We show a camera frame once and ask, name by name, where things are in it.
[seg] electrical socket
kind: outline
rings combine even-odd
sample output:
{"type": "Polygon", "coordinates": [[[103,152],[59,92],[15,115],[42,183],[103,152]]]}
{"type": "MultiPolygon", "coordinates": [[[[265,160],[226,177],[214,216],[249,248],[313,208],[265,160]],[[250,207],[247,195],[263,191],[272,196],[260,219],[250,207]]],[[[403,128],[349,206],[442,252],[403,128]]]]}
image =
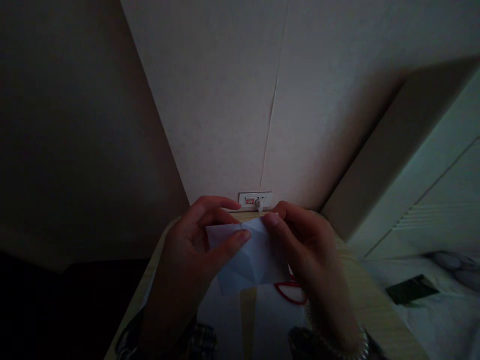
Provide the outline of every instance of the electrical socket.
{"type": "Polygon", "coordinates": [[[263,199],[263,207],[269,208],[272,206],[272,199],[274,193],[268,192],[241,192],[238,194],[238,202],[241,204],[242,209],[256,209],[255,200],[263,199]]]}

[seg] bracelet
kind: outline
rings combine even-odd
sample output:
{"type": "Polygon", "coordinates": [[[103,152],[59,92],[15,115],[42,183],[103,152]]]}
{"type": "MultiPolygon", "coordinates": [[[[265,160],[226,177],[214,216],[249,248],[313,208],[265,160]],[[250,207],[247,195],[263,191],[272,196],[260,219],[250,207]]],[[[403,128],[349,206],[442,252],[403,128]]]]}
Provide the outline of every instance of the bracelet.
{"type": "Polygon", "coordinates": [[[341,360],[366,360],[369,358],[369,355],[370,355],[369,337],[367,335],[367,332],[365,331],[365,328],[362,325],[360,325],[360,323],[358,323],[358,327],[360,328],[360,332],[361,332],[362,344],[357,353],[350,355],[350,354],[345,354],[341,350],[334,347],[327,339],[325,339],[321,335],[319,329],[317,328],[317,324],[314,321],[314,317],[312,316],[312,304],[310,303],[310,301],[306,305],[306,313],[310,320],[310,324],[313,329],[315,338],[317,340],[320,340],[322,345],[325,346],[328,349],[328,351],[330,351],[336,357],[338,357],[341,360]]]}

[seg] wooden table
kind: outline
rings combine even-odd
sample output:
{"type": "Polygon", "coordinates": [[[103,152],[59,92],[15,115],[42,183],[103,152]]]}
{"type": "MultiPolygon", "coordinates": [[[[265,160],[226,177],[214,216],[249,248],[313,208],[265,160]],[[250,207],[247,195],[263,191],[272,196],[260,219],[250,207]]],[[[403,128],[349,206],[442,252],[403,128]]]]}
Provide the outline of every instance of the wooden table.
{"type": "MultiPolygon", "coordinates": [[[[263,214],[265,213],[238,212],[232,215],[241,222],[246,222],[258,218],[263,214]]],[[[114,360],[117,358],[115,345],[122,331],[142,306],[145,293],[157,269],[164,247],[165,237],[177,220],[178,219],[172,221],[163,232],[140,284],[131,299],[120,327],[113,338],[105,360],[114,360]]],[[[367,271],[360,265],[358,260],[349,251],[348,246],[338,235],[336,236],[336,243],[345,268],[345,275],[350,288],[357,320],[368,329],[370,335],[380,344],[389,359],[428,359],[412,333],[395,313],[385,295],[380,291],[367,271]]],[[[256,299],[256,288],[241,292],[243,347],[246,359],[251,359],[253,353],[256,299]]]]}

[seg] hand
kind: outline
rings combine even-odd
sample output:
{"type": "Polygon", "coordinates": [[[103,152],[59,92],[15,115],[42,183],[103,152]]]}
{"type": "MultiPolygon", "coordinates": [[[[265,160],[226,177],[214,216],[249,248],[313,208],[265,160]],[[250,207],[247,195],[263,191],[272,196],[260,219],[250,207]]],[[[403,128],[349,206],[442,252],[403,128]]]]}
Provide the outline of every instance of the hand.
{"type": "Polygon", "coordinates": [[[265,215],[263,223],[282,244],[293,274],[310,299],[323,336],[335,341],[341,350],[356,351],[360,330],[330,223],[285,201],[265,215]]]}
{"type": "Polygon", "coordinates": [[[140,348],[151,358],[168,352],[198,311],[212,280],[252,236],[237,231],[210,250],[205,227],[238,224],[221,208],[242,206],[225,197],[203,196],[165,239],[153,287],[145,306],[140,348]]]}

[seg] plaid shirt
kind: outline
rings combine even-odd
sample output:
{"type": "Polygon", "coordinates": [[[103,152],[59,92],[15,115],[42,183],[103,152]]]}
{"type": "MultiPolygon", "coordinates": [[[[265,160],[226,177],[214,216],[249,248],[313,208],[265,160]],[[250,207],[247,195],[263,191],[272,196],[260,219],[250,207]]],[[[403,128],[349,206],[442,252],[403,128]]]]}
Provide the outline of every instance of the plaid shirt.
{"type": "MultiPolygon", "coordinates": [[[[128,324],[116,345],[117,360],[144,360],[147,357],[138,347],[144,317],[143,309],[128,324]]],[[[386,359],[380,346],[368,335],[369,359],[386,359]]],[[[295,360],[336,359],[326,348],[319,347],[312,331],[294,327],[288,334],[291,355],[295,360]]],[[[174,348],[161,359],[210,360],[216,359],[218,341],[211,326],[197,323],[195,316],[174,348]]]]}

